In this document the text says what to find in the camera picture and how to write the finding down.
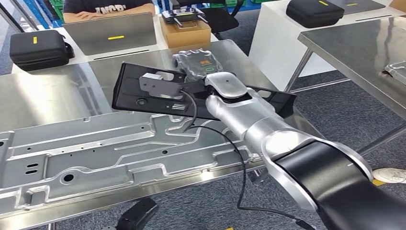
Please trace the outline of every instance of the black chair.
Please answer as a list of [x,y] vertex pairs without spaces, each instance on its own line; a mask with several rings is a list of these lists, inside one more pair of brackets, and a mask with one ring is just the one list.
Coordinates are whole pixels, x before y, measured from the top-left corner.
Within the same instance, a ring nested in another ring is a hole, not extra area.
[[212,29],[212,33],[231,30],[238,27],[239,23],[235,19],[235,15],[240,10],[244,0],[237,0],[237,5],[233,12],[230,14],[227,10],[226,0],[170,0],[172,3],[172,9],[180,9],[183,6],[190,6],[193,4],[202,3],[218,3],[223,4],[224,8],[202,8],[201,11],[206,15],[206,20]]

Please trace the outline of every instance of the laptop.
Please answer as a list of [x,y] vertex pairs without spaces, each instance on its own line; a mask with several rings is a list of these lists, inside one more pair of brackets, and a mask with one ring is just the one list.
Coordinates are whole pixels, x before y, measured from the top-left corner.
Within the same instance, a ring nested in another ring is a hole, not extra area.
[[328,0],[344,9],[344,14],[361,13],[385,8],[385,5],[373,0]]
[[63,27],[85,55],[157,43],[154,21],[149,12],[68,23]]

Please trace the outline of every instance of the dark shirt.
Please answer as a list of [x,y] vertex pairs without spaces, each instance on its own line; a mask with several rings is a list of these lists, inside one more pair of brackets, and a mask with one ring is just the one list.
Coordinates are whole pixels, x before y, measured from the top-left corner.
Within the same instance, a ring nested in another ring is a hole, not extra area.
[[64,13],[113,13],[125,11],[147,3],[152,0],[65,0]]

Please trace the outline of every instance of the stamped metal part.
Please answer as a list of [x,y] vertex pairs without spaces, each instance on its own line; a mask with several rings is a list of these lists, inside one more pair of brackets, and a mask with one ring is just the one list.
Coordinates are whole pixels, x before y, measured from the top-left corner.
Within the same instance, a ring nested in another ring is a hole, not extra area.
[[[190,120],[117,112],[0,133],[0,217],[239,163],[233,147],[209,130],[183,133]],[[202,119],[196,124],[226,128]],[[246,161],[260,160],[236,144]]]

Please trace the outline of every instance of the cardboard box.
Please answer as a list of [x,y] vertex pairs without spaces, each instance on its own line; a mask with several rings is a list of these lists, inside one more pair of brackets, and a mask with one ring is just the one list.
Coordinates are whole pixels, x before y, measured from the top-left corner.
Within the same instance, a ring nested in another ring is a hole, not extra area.
[[162,17],[159,22],[169,48],[210,43],[212,29],[202,21],[184,23],[185,28],[179,28],[177,24],[166,24]]
[[406,12],[406,0],[393,0],[389,6],[397,10]]

